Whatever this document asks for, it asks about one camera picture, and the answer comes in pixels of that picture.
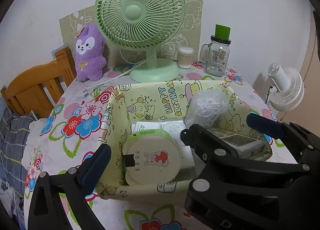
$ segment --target cotton swab container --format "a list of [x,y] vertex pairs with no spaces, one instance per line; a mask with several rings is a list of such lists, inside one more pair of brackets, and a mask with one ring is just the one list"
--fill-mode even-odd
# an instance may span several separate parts
[[193,62],[194,51],[191,47],[179,47],[178,67],[190,68]]

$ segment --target device screen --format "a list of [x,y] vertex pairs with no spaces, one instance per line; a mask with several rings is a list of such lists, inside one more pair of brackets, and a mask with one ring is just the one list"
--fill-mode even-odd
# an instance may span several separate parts
[[230,137],[226,137],[226,138],[223,138],[223,140],[238,147],[241,147],[243,145],[256,141],[255,139],[248,139],[246,137],[241,137],[240,135],[233,135]]

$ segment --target fan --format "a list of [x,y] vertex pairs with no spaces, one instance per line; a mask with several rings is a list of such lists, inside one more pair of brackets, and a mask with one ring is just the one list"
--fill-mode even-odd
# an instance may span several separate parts
[[175,79],[175,62],[156,57],[156,49],[179,30],[185,16],[184,0],[96,0],[97,26],[117,46],[147,53],[130,76],[137,82]]
[[304,94],[304,85],[299,72],[295,68],[282,68],[278,63],[272,63],[267,73],[277,88],[270,97],[272,107],[280,112],[296,108]]

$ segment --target plastic bag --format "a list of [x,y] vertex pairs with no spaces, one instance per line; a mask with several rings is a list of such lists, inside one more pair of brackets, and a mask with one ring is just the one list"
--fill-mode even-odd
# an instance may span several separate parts
[[197,123],[211,128],[218,116],[227,110],[227,103],[226,95],[220,90],[198,91],[188,108],[184,120],[186,127]]

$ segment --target floral tablecloth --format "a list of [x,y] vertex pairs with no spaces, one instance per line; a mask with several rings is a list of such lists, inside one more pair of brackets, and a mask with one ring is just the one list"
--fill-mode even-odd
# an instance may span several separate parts
[[[73,81],[52,110],[36,143],[33,158],[30,159],[24,199],[26,227],[28,226],[31,197],[39,173],[41,171],[47,171],[50,175],[65,173],[67,169],[79,167],[86,158],[91,157],[98,147],[102,116],[106,111],[113,87],[136,82],[131,80],[130,76],[125,75],[103,86],[96,87],[90,95],[84,96],[87,87],[108,81],[129,68],[130,66],[127,65],[110,68],[97,82]],[[221,80],[225,88],[230,86],[235,91],[249,112],[276,120],[274,114],[254,89],[233,68],[228,67],[225,75],[220,78],[206,74],[198,62],[193,62],[189,69],[179,70],[180,75],[177,80]],[[232,115],[230,115],[228,126],[236,126],[233,124]],[[273,155],[268,161],[295,163],[281,141],[267,136],[266,139],[273,151]],[[60,198],[73,229],[80,229],[66,196],[60,194]],[[86,200],[107,230],[208,229],[188,214],[183,207],[172,204],[157,206],[151,203],[139,204],[112,199],[104,200],[98,196],[96,191],[88,195]]]

